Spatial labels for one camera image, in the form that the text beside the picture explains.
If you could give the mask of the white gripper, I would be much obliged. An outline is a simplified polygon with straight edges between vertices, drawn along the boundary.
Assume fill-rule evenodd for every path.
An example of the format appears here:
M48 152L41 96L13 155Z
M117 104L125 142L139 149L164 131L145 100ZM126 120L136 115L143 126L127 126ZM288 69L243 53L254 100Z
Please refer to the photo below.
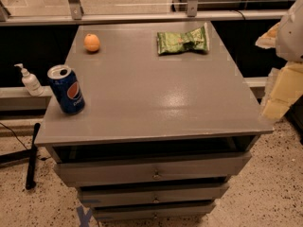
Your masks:
M303 96L303 0L296 0L280 23L258 37L255 45L276 48L276 54L288 61L281 69L271 70L261 101L260 114L279 120Z

